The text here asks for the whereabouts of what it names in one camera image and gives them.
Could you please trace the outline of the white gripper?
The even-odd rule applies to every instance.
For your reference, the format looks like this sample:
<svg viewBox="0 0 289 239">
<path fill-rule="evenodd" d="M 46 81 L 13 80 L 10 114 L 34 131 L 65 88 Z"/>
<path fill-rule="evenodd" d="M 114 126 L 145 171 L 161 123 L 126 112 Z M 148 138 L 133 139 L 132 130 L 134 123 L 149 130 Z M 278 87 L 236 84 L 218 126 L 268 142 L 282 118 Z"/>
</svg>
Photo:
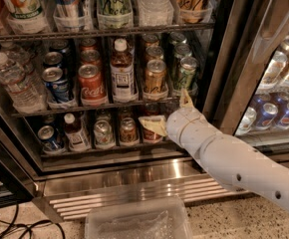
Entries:
<svg viewBox="0 0 289 239">
<path fill-rule="evenodd" d="M 205 116 L 196 108 L 187 89 L 181 90 L 180 109 L 172 113 L 168 119 L 165 116 L 139 117 L 141 125 L 158 135 L 167 136 L 179 147 L 185 149 L 195 160 L 200 160 L 202 145 L 212 136 L 218 134 L 218 129 L 210 124 Z"/>
</svg>

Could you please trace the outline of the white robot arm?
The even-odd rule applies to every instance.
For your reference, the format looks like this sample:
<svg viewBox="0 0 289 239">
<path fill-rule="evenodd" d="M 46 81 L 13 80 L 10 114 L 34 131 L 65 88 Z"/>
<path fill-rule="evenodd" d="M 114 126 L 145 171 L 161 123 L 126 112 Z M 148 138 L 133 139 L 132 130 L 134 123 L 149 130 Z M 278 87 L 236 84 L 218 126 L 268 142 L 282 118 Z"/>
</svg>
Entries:
<svg viewBox="0 0 289 239">
<path fill-rule="evenodd" d="M 209 123 L 186 90 L 181 92 L 179 109 L 171 115 L 140 117 L 139 121 L 185 149 L 223 188 L 256 193 L 289 212 L 289 168 Z"/>
</svg>

